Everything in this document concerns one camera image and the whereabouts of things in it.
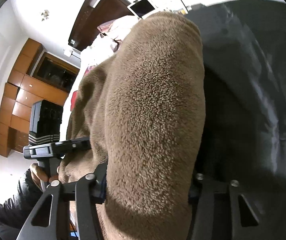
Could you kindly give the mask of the person's dark sleeved forearm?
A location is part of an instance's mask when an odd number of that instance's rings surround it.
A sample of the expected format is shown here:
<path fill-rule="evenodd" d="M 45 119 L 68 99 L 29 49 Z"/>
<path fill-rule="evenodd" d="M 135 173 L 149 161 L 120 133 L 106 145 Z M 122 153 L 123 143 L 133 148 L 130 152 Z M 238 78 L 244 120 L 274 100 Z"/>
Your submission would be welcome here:
<path fill-rule="evenodd" d="M 28 169 L 17 184 L 14 195 L 0 204 L 0 239 L 16 239 L 27 217 L 42 196 Z"/>

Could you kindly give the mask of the person's hand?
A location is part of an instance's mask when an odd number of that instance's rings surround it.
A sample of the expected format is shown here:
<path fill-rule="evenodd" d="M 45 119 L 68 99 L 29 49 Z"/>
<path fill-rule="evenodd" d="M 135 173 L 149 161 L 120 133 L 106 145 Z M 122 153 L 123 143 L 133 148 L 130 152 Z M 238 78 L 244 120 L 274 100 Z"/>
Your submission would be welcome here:
<path fill-rule="evenodd" d="M 51 183 L 54 180 L 58 180 L 59 179 L 59 175 L 56 174 L 52 177 L 48 177 L 46 175 L 46 173 L 44 172 L 44 170 L 39 167 L 39 165 L 37 163 L 32 163 L 29 167 L 30 172 L 31 172 L 31 178 L 33 180 L 33 182 L 35 183 L 35 185 L 42 190 L 42 186 L 41 183 L 42 182 L 49 182 Z"/>

